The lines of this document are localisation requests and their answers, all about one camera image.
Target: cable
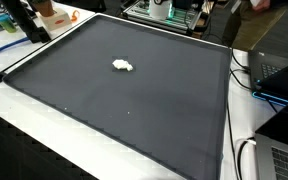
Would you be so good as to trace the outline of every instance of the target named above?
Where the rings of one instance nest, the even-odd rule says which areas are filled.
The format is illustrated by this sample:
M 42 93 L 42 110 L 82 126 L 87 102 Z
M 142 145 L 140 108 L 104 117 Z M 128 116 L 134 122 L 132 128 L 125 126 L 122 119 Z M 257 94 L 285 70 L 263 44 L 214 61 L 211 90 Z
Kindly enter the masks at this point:
M 121 8 L 118 8 L 114 15 L 115 15 L 115 17 L 118 17 L 121 13 L 122 13 Z
M 242 68 L 244 68 L 244 69 L 246 69 L 246 70 L 250 70 L 249 67 L 243 66 L 242 64 L 240 64 L 240 63 L 236 60 L 236 57 L 235 57 L 234 53 L 233 53 L 233 59 L 234 59 L 234 61 L 235 61 L 239 66 L 241 66 Z
M 242 84 L 242 83 L 238 80 L 238 78 L 235 76 L 235 74 L 234 74 L 234 72 L 232 71 L 232 69 L 230 69 L 230 72 L 231 72 L 231 74 L 233 75 L 233 77 L 235 78 L 235 80 L 237 81 L 237 83 L 238 83 L 240 86 L 242 86 L 242 87 L 245 88 L 245 89 L 252 90 L 251 88 L 245 86 L 244 84 Z
M 184 23 L 185 23 L 187 29 L 189 30 L 190 27 L 188 26 L 188 24 L 187 24 L 187 22 L 186 22 L 186 18 L 187 18 L 187 13 L 188 13 L 188 11 L 189 11 L 189 10 L 186 10 L 186 12 L 185 12 L 185 16 L 184 16 Z
M 218 37 L 217 35 L 212 34 L 212 33 L 209 33 L 209 34 L 207 34 L 206 36 L 207 36 L 207 37 L 209 37 L 209 36 L 214 36 L 214 37 L 216 37 L 218 40 L 220 40 L 220 42 L 221 42 L 221 44 L 222 44 L 223 46 L 226 46 L 226 47 L 230 48 L 230 47 L 227 46 L 227 45 L 224 43 L 224 41 L 223 41 L 220 37 Z
M 6 12 L 6 9 L 5 8 L 1 8 L 2 10 L 0 10 L 0 13 L 4 13 Z
M 202 38 L 202 39 L 205 40 L 205 41 L 207 41 L 208 38 L 210 37 L 209 35 L 211 34 L 211 31 L 212 31 L 212 17 L 210 16 L 208 33 L 207 33 L 206 36 L 205 36 L 204 38 Z
M 271 103 L 271 101 L 267 100 L 266 101 L 268 102 L 268 104 L 272 107 L 272 109 L 275 111 L 275 113 L 277 113 L 277 110 L 276 108 L 274 107 L 274 105 Z
M 237 153 L 237 168 L 238 168 L 238 174 L 239 174 L 239 177 L 240 177 L 240 180 L 242 180 L 242 171 L 241 171 L 241 157 L 242 157 L 242 152 L 243 152 L 243 149 L 245 147 L 245 145 L 247 143 L 249 143 L 249 140 L 254 140 L 254 137 L 250 137 L 250 138 L 247 138 L 247 140 L 245 140 L 239 150 L 238 150 L 238 153 Z
M 234 141 L 233 141 L 231 114 L 230 114 L 230 108 L 229 108 L 228 102 L 227 102 L 227 117 L 228 117 L 228 128 L 229 128 L 229 132 L 230 132 L 231 149 L 232 149 L 232 154 L 233 154 L 233 159 L 234 159 L 234 168 L 235 168 L 236 177 L 239 177 L 238 170 L 237 170 L 237 164 L 235 162 L 235 148 L 234 148 Z
M 248 74 L 248 71 L 247 70 L 245 70 L 245 69 L 234 69 L 232 72 L 234 73 L 234 72 L 237 72 L 237 71 L 241 71 L 241 72 L 244 72 L 245 74 Z
M 163 0 L 160 0 L 161 2 L 156 2 L 157 0 L 154 0 L 154 3 L 156 4 L 156 5 L 161 5 L 162 3 L 163 3 Z

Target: desk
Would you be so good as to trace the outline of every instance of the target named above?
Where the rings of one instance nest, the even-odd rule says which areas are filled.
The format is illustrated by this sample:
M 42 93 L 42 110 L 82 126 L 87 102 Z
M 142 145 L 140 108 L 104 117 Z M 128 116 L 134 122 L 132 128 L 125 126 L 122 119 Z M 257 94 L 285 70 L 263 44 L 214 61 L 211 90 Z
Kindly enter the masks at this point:
M 75 8 L 75 7 L 71 7 L 71 6 L 67 6 L 67 5 L 63 5 L 59 3 L 54 3 L 54 7 L 59 7 L 59 8 L 64 9 L 69 14 L 69 16 L 71 16 L 73 11 L 76 9 L 80 12 L 80 17 L 78 18 L 78 20 L 72 24 L 73 27 L 77 26 L 78 24 L 80 24 L 81 22 L 85 21 L 86 19 L 90 18 L 91 16 L 95 14 L 94 12 L 91 12 L 91 11 L 86 11 L 83 9 L 79 9 L 79 8 Z M 42 26 L 42 23 L 39 19 L 37 18 L 34 19 L 34 22 L 38 27 Z M 70 26 L 66 26 L 66 27 L 62 27 L 60 29 L 51 31 L 50 36 L 52 40 L 54 40 L 71 28 L 72 27 Z M 12 34 L 7 33 L 6 31 L 0 32 L 0 47 L 26 36 L 25 33 L 19 27 L 17 27 L 17 29 L 18 31 Z M 5 70 L 9 66 L 13 65 L 17 61 L 21 60 L 23 57 L 29 55 L 30 53 L 38 50 L 39 48 L 45 45 L 46 44 L 43 44 L 43 43 L 32 44 L 31 42 L 27 41 L 19 45 L 13 46 L 11 48 L 8 48 L 7 50 L 1 52 L 0 53 L 0 72 Z
M 16 66 L 37 53 L 25 58 Z M 241 51 L 234 53 L 238 60 L 246 65 L 247 53 Z M 232 69 L 236 68 L 238 66 L 233 62 Z M 237 76 L 242 83 L 248 84 L 246 75 L 237 74 Z M 252 98 L 251 93 L 242 89 L 233 78 L 230 80 L 229 104 L 235 142 L 240 138 L 253 136 L 256 128 L 274 114 L 266 102 Z M 39 101 L 17 92 L 4 83 L 0 83 L 0 117 L 98 179 L 183 179 L 155 161 Z M 227 124 L 223 155 L 221 180 L 236 180 Z M 242 159 L 244 180 L 257 179 L 255 164 L 254 148 L 247 146 Z

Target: electronic equipment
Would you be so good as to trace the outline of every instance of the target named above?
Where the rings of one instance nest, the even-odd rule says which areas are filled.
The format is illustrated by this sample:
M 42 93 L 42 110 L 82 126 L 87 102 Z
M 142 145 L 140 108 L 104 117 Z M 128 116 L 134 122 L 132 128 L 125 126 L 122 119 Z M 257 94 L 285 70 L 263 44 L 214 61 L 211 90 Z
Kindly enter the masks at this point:
M 180 34 L 192 35 L 193 32 L 204 32 L 207 29 L 210 15 L 202 12 L 204 4 L 204 0 L 196 2 L 156 0 L 156 3 L 154 0 L 137 0 L 134 3 L 130 0 L 126 1 L 121 9 L 123 16 L 129 20 Z M 199 19 L 205 19 L 205 24 L 197 26 Z
M 288 104 L 288 59 L 251 51 L 248 55 L 253 97 Z
M 288 180 L 288 105 L 255 135 L 259 180 Z

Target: fabric surface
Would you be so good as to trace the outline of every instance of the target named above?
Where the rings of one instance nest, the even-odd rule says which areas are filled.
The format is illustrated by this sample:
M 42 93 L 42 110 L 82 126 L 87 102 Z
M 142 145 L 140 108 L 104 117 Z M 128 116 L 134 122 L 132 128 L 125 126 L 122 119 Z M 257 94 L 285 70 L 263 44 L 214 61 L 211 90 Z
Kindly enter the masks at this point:
M 96 16 L 4 80 L 188 179 L 215 180 L 230 54 Z M 115 59 L 134 70 L 114 69 Z

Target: person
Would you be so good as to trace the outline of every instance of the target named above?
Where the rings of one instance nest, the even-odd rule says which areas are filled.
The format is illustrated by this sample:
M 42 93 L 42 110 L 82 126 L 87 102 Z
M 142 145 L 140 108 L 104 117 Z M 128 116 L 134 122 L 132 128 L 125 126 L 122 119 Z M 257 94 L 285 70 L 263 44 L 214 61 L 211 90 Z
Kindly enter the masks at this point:
M 252 50 L 288 9 L 288 0 L 238 0 L 223 33 L 225 45 L 243 51 Z

